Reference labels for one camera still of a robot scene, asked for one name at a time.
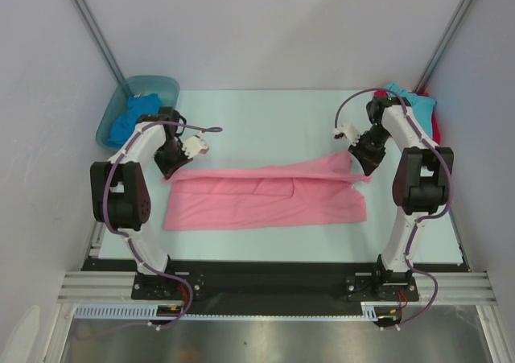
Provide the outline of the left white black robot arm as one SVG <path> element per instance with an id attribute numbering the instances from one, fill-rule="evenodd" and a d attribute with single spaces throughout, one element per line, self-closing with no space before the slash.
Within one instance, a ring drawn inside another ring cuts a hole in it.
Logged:
<path id="1" fill-rule="evenodd" d="M 180 137 L 186 119 L 170 107 L 143 115 L 122 148 L 90 167 L 93 215 L 126 243 L 137 271 L 152 275 L 150 289 L 160 298 L 173 296 L 178 279 L 167 272 L 169 257 L 158 244 L 150 224 L 152 203 L 145 167 L 153 163 L 164 179 L 191 162 Z"/>

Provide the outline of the pink t shirt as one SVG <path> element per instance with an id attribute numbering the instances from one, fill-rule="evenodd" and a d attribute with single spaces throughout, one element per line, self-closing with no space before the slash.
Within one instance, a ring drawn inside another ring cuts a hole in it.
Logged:
<path id="1" fill-rule="evenodd" d="M 177 171 L 164 220 L 167 231 L 239 230 L 363 222 L 365 198 L 339 151 L 284 166 Z"/>

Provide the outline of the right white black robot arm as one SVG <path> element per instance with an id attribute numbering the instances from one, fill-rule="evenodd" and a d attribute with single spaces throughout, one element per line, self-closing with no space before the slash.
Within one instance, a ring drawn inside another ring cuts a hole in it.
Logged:
<path id="1" fill-rule="evenodd" d="M 364 174 L 372 175 L 379 167 L 388 139 L 401 151 L 392 184 L 397 215 L 371 279 L 375 296 L 391 299 L 400 288 L 411 284 L 417 235 L 425 222 L 448 210 L 454 152 L 449 147 L 440 147 L 421 130 L 404 99 L 373 97 L 366 110 L 371 127 L 354 138 L 348 148 Z"/>

